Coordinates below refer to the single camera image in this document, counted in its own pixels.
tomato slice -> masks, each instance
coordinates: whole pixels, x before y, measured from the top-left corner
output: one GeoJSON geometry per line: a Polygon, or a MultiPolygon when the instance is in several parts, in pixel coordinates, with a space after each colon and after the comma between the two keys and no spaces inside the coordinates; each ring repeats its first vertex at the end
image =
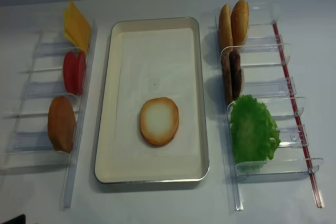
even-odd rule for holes
{"type": "Polygon", "coordinates": [[[86,71],[86,56],[83,51],[80,51],[76,60],[75,83],[77,94],[83,93],[83,80],[86,71]]]}
{"type": "Polygon", "coordinates": [[[73,52],[68,52],[63,61],[63,79],[65,89],[71,94],[76,94],[77,92],[74,71],[76,64],[76,55],[73,52]]]}

yellow cheese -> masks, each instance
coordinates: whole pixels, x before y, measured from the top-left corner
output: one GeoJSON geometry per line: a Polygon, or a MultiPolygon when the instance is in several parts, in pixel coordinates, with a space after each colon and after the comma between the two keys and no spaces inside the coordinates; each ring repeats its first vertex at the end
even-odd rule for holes
{"type": "Polygon", "coordinates": [[[69,8],[64,11],[64,36],[87,54],[90,35],[90,24],[70,0],[69,8]]]}

lettuce leaf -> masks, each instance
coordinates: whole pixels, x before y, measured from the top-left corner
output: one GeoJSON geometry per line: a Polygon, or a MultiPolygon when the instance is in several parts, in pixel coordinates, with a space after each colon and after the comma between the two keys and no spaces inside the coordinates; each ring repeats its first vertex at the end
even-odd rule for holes
{"type": "Polygon", "coordinates": [[[266,105],[242,95],[233,105],[230,123],[236,164],[273,159],[280,133],[266,105]]]}

tray rim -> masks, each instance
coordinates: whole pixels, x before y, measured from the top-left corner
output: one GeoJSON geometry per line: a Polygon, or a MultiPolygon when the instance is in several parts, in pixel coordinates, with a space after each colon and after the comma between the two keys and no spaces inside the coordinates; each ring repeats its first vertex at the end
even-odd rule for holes
{"type": "Polygon", "coordinates": [[[100,135],[100,127],[101,127],[101,117],[102,117],[102,108],[103,108],[103,102],[104,102],[104,94],[105,94],[105,87],[106,87],[106,77],[107,77],[107,70],[109,66],[109,61],[110,61],[110,53],[108,54],[107,58],[107,67],[106,70],[103,74],[104,78],[103,81],[105,82],[104,84],[104,89],[102,91],[102,104],[101,104],[101,109],[99,113],[99,129],[98,129],[98,136],[97,136],[97,145],[96,145],[96,157],[94,159],[94,168],[93,168],[93,174],[96,178],[96,180],[102,184],[102,185],[128,185],[128,184],[155,184],[155,183],[194,183],[194,182],[200,182],[205,178],[205,176],[208,174],[209,169],[210,169],[210,160],[209,160],[209,147],[208,147],[208,139],[207,139],[207,127],[206,127],[206,116],[205,116],[205,103],[204,103],[204,81],[203,81],[203,71],[202,71],[202,52],[201,52],[201,37],[200,37],[200,25],[199,22],[197,21],[196,18],[191,17],[191,16],[184,16],[184,17],[169,17],[169,18],[154,18],[154,19],[136,19],[136,20],[122,20],[119,22],[116,22],[111,29],[111,34],[110,38],[112,38],[112,32],[115,26],[117,26],[120,23],[132,23],[132,22],[150,22],[150,21],[159,21],[159,20],[172,20],[172,19],[191,19],[193,22],[196,24],[197,28],[197,34],[196,34],[196,39],[198,40],[198,46],[196,46],[199,49],[199,66],[201,68],[201,80],[199,87],[202,89],[202,108],[201,110],[203,111],[203,121],[204,121],[204,133],[205,133],[205,146],[201,147],[201,155],[203,156],[203,153],[206,154],[206,157],[204,157],[206,161],[206,168],[202,169],[202,175],[199,178],[180,178],[180,179],[149,179],[149,180],[130,180],[130,181],[120,181],[120,182],[102,182],[97,174],[96,174],[96,163],[97,163],[97,152],[98,152],[98,142],[99,142],[99,135],[100,135]]]}

bottom bun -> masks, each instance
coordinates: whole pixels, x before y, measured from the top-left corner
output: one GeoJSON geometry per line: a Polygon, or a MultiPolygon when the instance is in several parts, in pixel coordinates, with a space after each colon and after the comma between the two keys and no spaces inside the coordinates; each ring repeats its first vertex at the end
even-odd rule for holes
{"type": "Polygon", "coordinates": [[[140,112],[140,132],[155,146],[169,143],[179,128],[178,108],[167,97],[146,101],[140,112]]]}

